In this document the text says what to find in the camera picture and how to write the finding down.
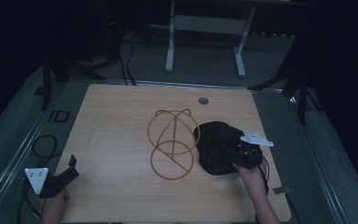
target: gray floor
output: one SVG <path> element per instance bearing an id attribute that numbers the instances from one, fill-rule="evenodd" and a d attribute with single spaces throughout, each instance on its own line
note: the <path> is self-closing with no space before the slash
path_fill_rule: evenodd
<path id="1" fill-rule="evenodd" d="M 293 39 L 285 37 L 266 39 L 264 36 L 250 36 L 242 54 L 247 76 L 239 78 L 230 47 L 235 38 L 224 38 L 223 45 L 219 46 L 216 36 L 205 37 L 201 39 L 202 43 L 195 42 L 191 36 L 193 34 L 178 34 L 171 73 L 164 71 L 165 34 L 156 35 L 148 44 L 136 35 L 127 37 L 134 46 L 130 70 L 137 84 L 246 88 L 273 77 L 293 42 Z M 121 52 L 126 61 L 130 46 L 124 44 Z M 34 90 L 42 84 L 39 70 L 28 78 L 7 107 L 0 118 L 0 223 L 16 222 L 24 178 L 22 170 L 35 166 L 38 161 L 30 152 L 33 140 L 39 135 L 52 133 L 58 140 L 57 152 L 62 151 L 88 85 L 97 82 L 123 84 L 118 66 L 98 72 L 109 77 L 108 80 L 96 81 L 74 72 L 68 83 L 53 82 L 53 102 L 43 112 L 40 111 L 41 97 L 34 96 Z M 296 118 L 296 103 L 276 91 L 283 87 L 284 82 L 271 86 L 270 90 L 255 92 L 254 97 L 266 135 L 275 143 L 271 150 L 282 184 L 291 190 L 287 196 L 293 202 L 301 223 L 358 223 L 358 177 L 334 129 L 325 113 L 311 105 L 306 112 L 307 126 L 300 125 Z M 65 123 L 48 122 L 53 110 L 69 111 L 69 120 Z M 49 152 L 51 148 L 51 142 L 38 145 L 41 151 Z M 23 160 L 10 163 L 13 158 Z M 53 160 L 50 169 L 54 170 L 57 162 L 58 159 Z M 38 223 L 26 206 L 21 210 L 21 217 L 22 223 Z M 299 221 L 292 215 L 287 223 Z"/>

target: table top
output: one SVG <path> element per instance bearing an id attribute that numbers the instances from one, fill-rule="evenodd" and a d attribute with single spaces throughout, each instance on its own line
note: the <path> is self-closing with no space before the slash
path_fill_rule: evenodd
<path id="1" fill-rule="evenodd" d="M 200 104 L 200 97 L 209 103 Z M 245 134 L 265 137 L 253 95 L 247 90 L 91 85 L 56 171 L 60 174 L 68 167 L 70 156 L 76 156 L 80 176 L 68 186 L 70 199 L 63 222 L 254 221 L 255 210 L 241 177 L 209 175 L 198 164 L 196 148 L 191 150 L 194 166 L 185 177 L 167 180 L 153 171 L 150 140 L 158 141 L 167 127 L 166 118 L 153 117 L 159 110 L 184 109 L 191 111 L 198 124 L 219 120 Z M 192 119 L 185 123 L 191 130 L 197 127 Z M 177 124 L 175 138 L 194 144 L 191 133 L 182 126 Z M 172 139 L 172 132 L 163 135 Z M 270 149 L 261 148 L 270 167 L 268 185 L 280 187 Z M 189 167 L 190 156 L 186 153 L 178 160 Z M 166 176 L 183 172 L 158 157 L 153 163 Z M 268 197 L 280 221 L 289 220 L 284 195 L 271 190 Z"/>

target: yellow wire frame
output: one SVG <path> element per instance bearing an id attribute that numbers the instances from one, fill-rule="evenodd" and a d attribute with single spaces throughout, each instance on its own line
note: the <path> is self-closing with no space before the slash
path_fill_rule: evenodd
<path id="1" fill-rule="evenodd" d="M 158 141 L 156 144 L 153 143 L 151 137 L 150 137 L 150 127 L 151 124 L 153 123 L 153 121 L 155 120 L 156 117 L 164 114 L 164 113 L 168 113 L 170 115 L 172 115 L 172 119 L 167 123 L 167 125 L 165 126 L 164 130 L 162 131 L 161 135 L 158 138 Z M 186 115 L 188 116 L 190 119 L 192 119 L 194 121 L 194 123 L 197 125 L 197 130 L 199 132 L 199 135 L 197 137 L 197 139 L 194 137 L 192 130 L 188 127 L 188 125 L 179 117 L 180 115 Z M 181 141 L 177 141 L 176 140 L 176 125 L 177 125 L 177 120 L 181 121 L 185 127 L 187 128 L 187 130 L 191 133 L 191 136 L 193 137 L 194 140 L 194 145 L 192 147 L 189 147 L 188 145 L 186 145 L 185 143 L 181 142 Z M 170 141 L 164 141 L 164 142 L 160 142 L 161 137 L 165 134 L 165 132 L 167 131 L 167 129 L 171 126 L 171 124 L 174 122 L 174 129 L 173 129 L 173 140 Z M 178 180 L 181 179 L 183 177 L 185 177 L 186 175 L 188 175 L 191 171 L 191 169 L 193 168 L 194 165 L 194 154 L 192 152 L 192 149 L 194 147 L 196 147 L 197 143 L 200 140 L 200 127 L 199 124 L 191 117 L 191 111 L 189 109 L 184 109 L 181 111 L 178 110 L 159 110 L 156 112 L 155 117 L 153 117 L 148 126 L 147 126 L 147 137 L 151 143 L 151 145 L 154 147 L 151 155 L 150 155 L 150 164 L 152 166 L 153 171 L 156 173 L 156 175 L 158 175 L 159 177 L 163 178 L 163 179 L 167 179 L 167 180 Z M 168 144 L 168 143 L 172 143 L 172 152 L 166 152 L 163 149 L 160 148 L 160 146 L 164 145 L 164 144 Z M 184 146 L 185 148 L 187 148 L 187 150 L 183 151 L 183 152 L 175 152 L 174 151 L 174 146 L 175 143 L 180 144 L 182 146 Z M 162 175 L 161 173 L 159 173 L 156 169 L 156 167 L 154 166 L 153 163 L 153 157 L 156 151 L 161 152 L 162 154 L 164 154 L 165 156 L 167 156 L 171 161 L 175 162 L 178 166 L 180 166 L 182 169 L 184 169 L 186 172 L 183 175 L 177 176 L 177 177 L 167 177 Z M 186 153 L 190 153 L 191 156 L 191 165 L 188 169 L 186 169 L 182 164 L 180 164 L 177 160 L 174 159 L 174 155 L 184 155 Z"/>

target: human hand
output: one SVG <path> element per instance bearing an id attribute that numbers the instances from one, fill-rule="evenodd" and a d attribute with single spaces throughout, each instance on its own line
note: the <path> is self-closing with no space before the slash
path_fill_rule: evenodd
<path id="1" fill-rule="evenodd" d="M 39 199 L 42 206 L 42 224 L 58 224 L 63 218 L 68 191 L 61 190 L 53 198 Z"/>
<path id="2" fill-rule="evenodd" d="M 265 177 L 261 174 L 258 167 L 252 169 L 246 169 L 243 166 L 233 163 L 234 167 L 238 170 L 242 177 L 243 184 L 248 191 L 249 197 L 252 201 L 259 199 L 260 197 L 267 197 Z M 261 170 L 266 174 L 267 164 L 263 160 L 260 164 Z"/>

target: white triangular marker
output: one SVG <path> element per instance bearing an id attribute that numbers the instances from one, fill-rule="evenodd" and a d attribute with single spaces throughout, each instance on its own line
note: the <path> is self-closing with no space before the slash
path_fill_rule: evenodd
<path id="1" fill-rule="evenodd" d="M 46 177 L 48 176 L 48 168 L 25 168 L 25 173 L 34 189 L 34 193 L 40 194 L 43 185 L 45 185 Z"/>
<path id="2" fill-rule="evenodd" d="M 241 136 L 241 140 L 247 142 L 249 144 L 260 145 L 260 146 L 267 146 L 273 147 L 274 143 L 268 141 L 267 139 L 263 138 L 262 136 L 258 135 L 257 133 L 252 133 L 250 135 Z"/>

